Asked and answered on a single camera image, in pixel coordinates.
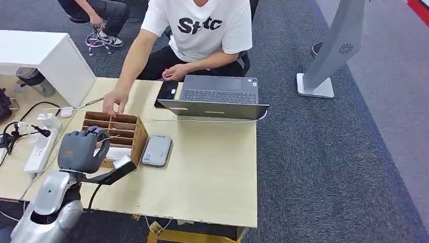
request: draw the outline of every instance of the silver power bank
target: silver power bank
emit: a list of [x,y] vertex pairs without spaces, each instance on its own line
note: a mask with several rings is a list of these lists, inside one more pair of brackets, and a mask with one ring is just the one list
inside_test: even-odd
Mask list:
[[163,134],[153,135],[149,138],[146,150],[142,156],[144,165],[163,167],[171,149],[171,137]]

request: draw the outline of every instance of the laptop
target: laptop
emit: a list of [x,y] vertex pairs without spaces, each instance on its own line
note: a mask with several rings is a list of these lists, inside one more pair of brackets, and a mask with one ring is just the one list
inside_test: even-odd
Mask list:
[[257,120],[270,105],[259,104],[258,79],[187,75],[179,100],[158,100],[176,115]]

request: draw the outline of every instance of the black pants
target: black pants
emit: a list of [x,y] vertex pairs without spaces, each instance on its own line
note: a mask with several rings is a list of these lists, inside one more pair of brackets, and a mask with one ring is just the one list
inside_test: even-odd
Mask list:
[[[102,19],[106,21],[103,32],[117,37],[130,16],[130,8],[121,0],[88,0],[88,3]],[[88,17],[82,10],[77,18]]]
[[[140,80],[158,80],[162,78],[162,73],[173,67],[176,64],[186,64],[186,62],[180,60],[170,46],[164,47],[161,50],[150,54],[148,62],[143,72],[137,77]],[[214,68],[211,70],[201,70],[191,75],[210,75],[210,76],[243,76],[243,68],[237,61],[225,65],[220,68]]]

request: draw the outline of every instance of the laptop lid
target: laptop lid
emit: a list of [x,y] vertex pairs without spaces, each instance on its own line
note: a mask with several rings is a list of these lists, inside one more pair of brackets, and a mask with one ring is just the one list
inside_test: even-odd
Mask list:
[[176,115],[258,120],[270,105],[158,100]]

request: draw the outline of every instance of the lamp base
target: lamp base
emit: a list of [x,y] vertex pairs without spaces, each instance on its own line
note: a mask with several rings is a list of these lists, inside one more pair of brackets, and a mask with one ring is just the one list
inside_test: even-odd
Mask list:
[[304,73],[298,73],[296,75],[298,95],[326,98],[326,99],[334,98],[334,89],[332,88],[331,78],[327,78],[321,85],[319,85],[317,88],[313,90],[304,90],[303,77],[304,77]]

